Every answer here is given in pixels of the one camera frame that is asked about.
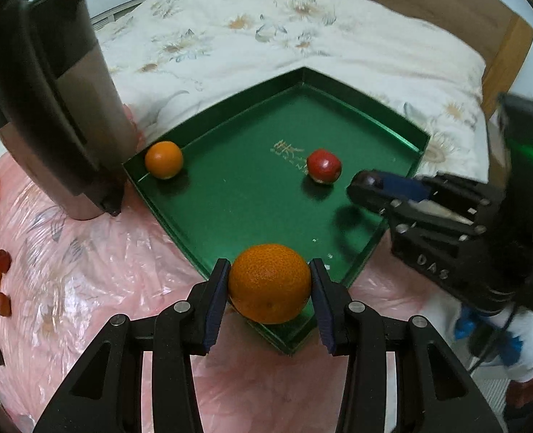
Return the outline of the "right gloved hand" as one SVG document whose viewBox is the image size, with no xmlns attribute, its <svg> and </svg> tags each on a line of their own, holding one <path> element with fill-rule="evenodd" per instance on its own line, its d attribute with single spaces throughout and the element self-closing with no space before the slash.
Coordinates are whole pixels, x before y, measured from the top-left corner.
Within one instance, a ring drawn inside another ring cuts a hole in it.
<svg viewBox="0 0 533 433">
<path fill-rule="evenodd" d="M 533 312 L 508 304 L 499 314 L 485 316 L 438 291 L 421 314 L 448 344 L 465 340 L 474 357 L 503 366 L 517 382 L 533 378 Z"/>
</svg>

